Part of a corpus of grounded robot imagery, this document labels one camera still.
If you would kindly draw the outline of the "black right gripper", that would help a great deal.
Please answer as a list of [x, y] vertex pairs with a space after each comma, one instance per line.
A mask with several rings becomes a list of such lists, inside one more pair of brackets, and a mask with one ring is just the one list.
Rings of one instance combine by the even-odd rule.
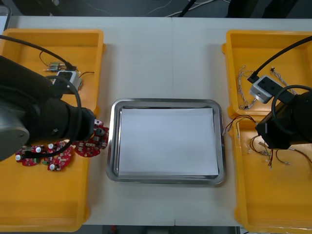
[[282, 132], [275, 122], [271, 113], [267, 114], [255, 127], [258, 134], [263, 138], [269, 149], [289, 149], [296, 144], [296, 135]]

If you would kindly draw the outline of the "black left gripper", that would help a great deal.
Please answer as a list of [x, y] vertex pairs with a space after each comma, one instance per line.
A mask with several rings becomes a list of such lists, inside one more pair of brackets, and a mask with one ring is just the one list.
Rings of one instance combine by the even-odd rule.
[[94, 130], [94, 113], [88, 109], [82, 107], [82, 119], [78, 123], [78, 107], [67, 105], [68, 110], [68, 123], [62, 139], [70, 139], [71, 141], [83, 141], [88, 140], [94, 133], [97, 137], [105, 135], [103, 128], [97, 127]]

